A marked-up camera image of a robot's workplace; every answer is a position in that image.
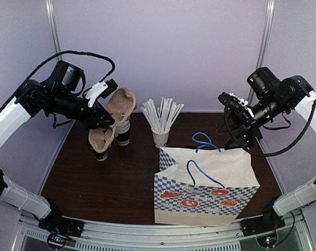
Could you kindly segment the cardboard cup carrier tray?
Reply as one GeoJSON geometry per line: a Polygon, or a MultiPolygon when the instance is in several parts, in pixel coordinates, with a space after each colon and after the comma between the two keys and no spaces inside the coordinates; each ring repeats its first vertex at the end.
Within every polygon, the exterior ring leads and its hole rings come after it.
{"type": "Polygon", "coordinates": [[[88,142],[97,153],[105,152],[113,142],[116,127],[130,120],[130,115],[137,108],[136,96],[128,88],[118,89],[107,103],[107,112],[114,119],[112,125],[106,128],[89,130],[88,142]]]}

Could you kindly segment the stack of paper cups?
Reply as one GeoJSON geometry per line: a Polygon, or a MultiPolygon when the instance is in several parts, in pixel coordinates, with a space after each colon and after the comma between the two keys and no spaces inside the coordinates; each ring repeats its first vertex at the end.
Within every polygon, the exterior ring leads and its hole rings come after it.
{"type": "Polygon", "coordinates": [[[130,122],[124,121],[115,127],[117,134],[116,141],[120,146],[126,146],[130,143],[130,122]]]}

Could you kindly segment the single black paper cup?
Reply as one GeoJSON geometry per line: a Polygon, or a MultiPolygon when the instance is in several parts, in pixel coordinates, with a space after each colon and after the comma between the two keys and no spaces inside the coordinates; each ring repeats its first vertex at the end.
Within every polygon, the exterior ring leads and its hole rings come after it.
{"type": "Polygon", "coordinates": [[[108,158],[108,149],[105,149],[103,152],[97,152],[93,150],[94,157],[97,161],[104,161],[108,158]]]}

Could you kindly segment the checkered paper takeout bag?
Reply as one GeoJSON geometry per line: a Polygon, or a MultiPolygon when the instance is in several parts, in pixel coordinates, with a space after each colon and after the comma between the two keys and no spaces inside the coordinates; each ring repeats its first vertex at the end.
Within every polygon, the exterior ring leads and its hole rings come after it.
{"type": "Polygon", "coordinates": [[[258,191],[251,155],[204,141],[194,149],[162,147],[154,175],[155,223],[229,226],[258,191]]]}

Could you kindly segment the stack of black lids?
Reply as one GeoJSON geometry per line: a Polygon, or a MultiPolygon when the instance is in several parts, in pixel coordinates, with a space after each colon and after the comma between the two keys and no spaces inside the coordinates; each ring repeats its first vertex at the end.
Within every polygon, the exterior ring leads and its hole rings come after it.
{"type": "Polygon", "coordinates": [[[185,146],[184,148],[194,150],[194,149],[197,148],[197,146],[187,145],[187,146],[185,146]]]}

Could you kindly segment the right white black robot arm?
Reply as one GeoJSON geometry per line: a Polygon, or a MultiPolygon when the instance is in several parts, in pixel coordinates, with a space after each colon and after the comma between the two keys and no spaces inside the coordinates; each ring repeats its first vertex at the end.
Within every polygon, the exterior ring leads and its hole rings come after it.
{"type": "MultiPolygon", "coordinates": [[[[237,130],[228,131],[237,146],[249,149],[238,142],[239,136],[256,137],[259,128],[272,121],[279,113],[294,110],[305,119],[306,124],[297,138],[282,150],[266,153],[266,157],[281,155],[294,147],[304,136],[308,128],[316,134],[316,92],[300,75],[280,81],[268,67],[255,70],[247,79],[259,102],[253,107],[243,104],[239,98],[228,95],[224,108],[224,122],[232,118],[237,123],[237,130]]],[[[293,191],[283,194],[264,208],[258,225],[269,231],[278,223],[278,218],[295,209],[309,206],[316,202],[316,175],[293,191]]]]}

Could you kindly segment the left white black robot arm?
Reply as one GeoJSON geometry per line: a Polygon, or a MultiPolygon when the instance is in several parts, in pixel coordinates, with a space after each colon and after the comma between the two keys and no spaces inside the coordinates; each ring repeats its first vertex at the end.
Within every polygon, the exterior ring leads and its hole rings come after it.
{"type": "MultiPolygon", "coordinates": [[[[114,124],[114,119],[97,100],[113,93],[117,83],[113,79],[100,81],[82,95],[75,92],[80,81],[86,81],[84,71],[65,61],[58,61],[45,81],[26,81],[0,111],[0,149],[17,129],[40,111],[47,116],[63,115],[69,120],[78,120],[88,130],[114,124]]],[[[14,183],[1,169],[0,201],[30,212],[54,232],[66,227],[60,209],[51,199],[14,183]]]]}

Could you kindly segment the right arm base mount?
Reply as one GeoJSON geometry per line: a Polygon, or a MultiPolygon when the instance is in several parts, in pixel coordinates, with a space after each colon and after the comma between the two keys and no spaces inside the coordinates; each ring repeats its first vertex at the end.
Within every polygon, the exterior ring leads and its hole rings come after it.
{"type": "Polygon", "coordinates": [[[285,225],[286,224],[283,218],[271,221],[265,220],[263,216],[258,216],[250,219],[243,219],[240,222],[240,226],[244,237],[274,231],[278,228],[284,227],[285,225]]]}

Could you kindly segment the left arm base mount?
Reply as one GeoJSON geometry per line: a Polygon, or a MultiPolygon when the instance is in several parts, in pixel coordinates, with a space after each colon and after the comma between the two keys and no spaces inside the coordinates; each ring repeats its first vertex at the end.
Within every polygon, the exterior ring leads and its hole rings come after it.
{"type": "Polygon", "coordinates": [[[39,222],[39,228],[45,229],[50,233],[56,233],[66,237],[81,237],[84,228],[83,221],[63,216],[55,216],[52,218],[48,216],[45,219],[35,217],[35,219],[39,222]]]}

